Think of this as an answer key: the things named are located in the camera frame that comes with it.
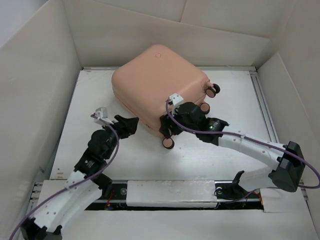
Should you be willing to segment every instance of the red wire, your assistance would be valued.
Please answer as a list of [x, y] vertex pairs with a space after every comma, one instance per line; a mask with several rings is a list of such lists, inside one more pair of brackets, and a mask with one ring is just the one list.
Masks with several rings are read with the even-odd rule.
[[111, 192], [110, 197], [109, 197], [108, 201], [106, 202], [106, 204], [105, 204], [105, 206], [104, 206], [104, 209], [106, 209], [106, 208], [108, 207], [108, 204], [109, 204], [111, 198], [114, 196], [114, 194], [115, 194], [115, 190], [113, 190], [113, 191]]
[[257, 196], [259, 197], [259, 199], [260, 199], [260, 202], [262, 202], [262, 198], [261, 198], [261, 195], [260, 195], [260, 194], [258, 194], [258, 193], [256, 193], [256, 192], [253, 192], [253, 194], [254, 194], [254, 195], [257, 195]]

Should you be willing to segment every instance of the white bracket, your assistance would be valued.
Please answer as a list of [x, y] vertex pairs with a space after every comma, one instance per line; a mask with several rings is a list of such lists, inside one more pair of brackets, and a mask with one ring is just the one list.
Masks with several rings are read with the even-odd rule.
[[[65, 187], [85, 179], [85, 175], [79, 171], [72, 172]], [[78, 212], [83, 211], [94, 200], [101, 197], [102, 190], [91, 180], [71, 188], [44, 206], [44, 208], [34, 215], [34, 223], [40, 228], [47, 227], [47, 232], [53, 233], [56, 227], [61, 225], [62, 228]]]
[[176, 109], [183, 104], [184, 98], [180, 96], [178, 93], [174, 93], [171, 96], [169, 96], [170, 102], [172, 103], [172, 115], [174, 116], [176, 114]]
[[271, 172], [272, 169], [268, 166], [254, 171], [245, 171], [241, 175], [238, 184], [247, 192], [250, 192], [255, 189], [276, 187], [272, 182], [271, 178], [269, 177], [269, 174]]
[[108, 119], [108, 110], [106, 107], [99, 107], [95, 110], [94, 115], [98, 118], [98, 119], [94, 119], [94, 122], [96, 124], [102, 125], [104, 126], [105, 124], [100, 121], [99, 119], [102, 119], [104, 121], [106, 121], [109, 124], [113, 124], [114, 122], [112, 122], [110, 119]]

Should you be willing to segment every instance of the screw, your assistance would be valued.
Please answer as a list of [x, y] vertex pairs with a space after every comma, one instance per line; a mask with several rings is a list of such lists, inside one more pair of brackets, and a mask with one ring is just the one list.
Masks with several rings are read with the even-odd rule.
[[127, 195], [127, 189], [121, 188], [120, 193], [121, 193], [121, 195]]
[[216, 194], [218, 195], [222, 194], [222, 187], [218, 186], [215, 190], [216, 190]]

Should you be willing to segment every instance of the white cardboard wall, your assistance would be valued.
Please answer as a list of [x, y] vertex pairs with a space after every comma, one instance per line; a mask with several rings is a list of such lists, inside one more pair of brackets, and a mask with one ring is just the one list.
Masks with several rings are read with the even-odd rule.
[[[250, 1], [238, 7], [238, 0], [164, 0], [167, 9], [155, 0], [49, 0], [0, 48], [0, 236], [10, 231], [35, 173], [50, 157], [80, 63], [119, 66], [152, 44], [165, 44], [197, 65], [245, 66], [259, 65], [281, 43], [279, 54], [259, 71], [264, 92], [280, 139], [301, 143], [319, 169], [320, 34], [314, 26], [320, 3], [281, 0], [276, 9], [262, 11], [265, 18], [228, 17], [247, 11], [248, 3], [255, 4], [253, 12], [264, 9], [265, 0]], [[193, 15], [204, 10], [200, 18]], [[211, 10], [225, 17], [222, 25], [215, 25]], [[245, 25], [248, 19], [260, 27]], [[306, 184], [313, 181], [309, 176]], [[315, 209], [320, 193], [308, 194]], [[312, 212], [317, 226], [319, 213]]]
[[63, 0], [81, 65], [121, 66], [153, 44], [196, 65], [250, 66], [267, 38], [166, 20], [94, 0]]
[[80, 64], [61, 0], [50, 0], [0, 48], [0, 237], [45, 168]]
[[46, 2], [47, 0], [0, 1], [0, 47]]
[[[287, 23], [278, 53], [258, 74], [271, 116], [282, 142], [298, 142], [304, 157], [320, 169], [320, 2], [298, 0]], [[306, 169], [306, 185], [316, 185]], [[314, 225], [320, 233], [319, 190], [308, 190]]]

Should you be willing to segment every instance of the suitcase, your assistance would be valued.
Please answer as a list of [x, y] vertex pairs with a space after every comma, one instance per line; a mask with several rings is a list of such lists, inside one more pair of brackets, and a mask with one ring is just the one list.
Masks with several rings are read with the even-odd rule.
[[204, 113], [210, 106], [206, 95], [213, 98], [220, 88], [190, 62], [163, 45], [153, 45], [139, 56], [118, 68], [111, 78], [114, 95], [148, 128], [153, 135], [163, 138], [162, 145], [174, 147], [166, 100], [174, 93], [185, 102], [200, 106]]

